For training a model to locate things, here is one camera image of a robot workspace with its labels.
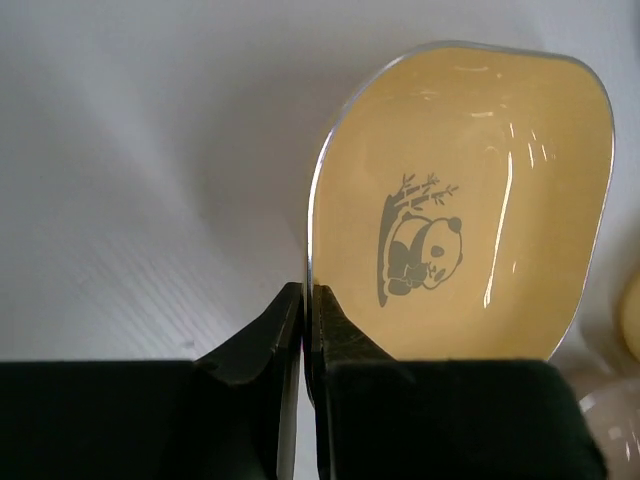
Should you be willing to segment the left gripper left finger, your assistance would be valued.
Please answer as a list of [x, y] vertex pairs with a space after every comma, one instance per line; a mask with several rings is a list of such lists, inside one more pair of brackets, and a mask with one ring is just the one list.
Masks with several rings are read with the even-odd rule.
[[198, 360], [1, 366], [5, 479], [289, 479], [301, 288]]

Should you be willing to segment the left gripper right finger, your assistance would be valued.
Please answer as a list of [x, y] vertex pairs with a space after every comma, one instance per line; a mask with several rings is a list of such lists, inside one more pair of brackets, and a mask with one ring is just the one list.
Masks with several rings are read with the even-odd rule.
[[569, 384], [538, 360], [399, 361], [312, 295], [312, 401], [323, 479], [599, 479]]

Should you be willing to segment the yellow panda plate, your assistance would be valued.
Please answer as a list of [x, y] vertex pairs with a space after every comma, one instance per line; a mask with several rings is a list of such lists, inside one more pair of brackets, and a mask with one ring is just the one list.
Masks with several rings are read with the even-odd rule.
[[402, 361], [549, 360], [576, 318], [615, 155], [568, 55], [439, 41], [346, 101], [309, 189], [305, 342], [331, 308]]
[[618, 329], [627, 350], [640, 359], [640, 279], [635, 272], [627, 282], [617, 307]]

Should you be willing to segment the beige panda plate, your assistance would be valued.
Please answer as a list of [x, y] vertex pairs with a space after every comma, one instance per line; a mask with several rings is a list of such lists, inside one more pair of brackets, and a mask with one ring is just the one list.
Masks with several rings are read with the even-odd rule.
[[609, 479], [639, 478], [639, 379], [620, 380], [579, 400]]

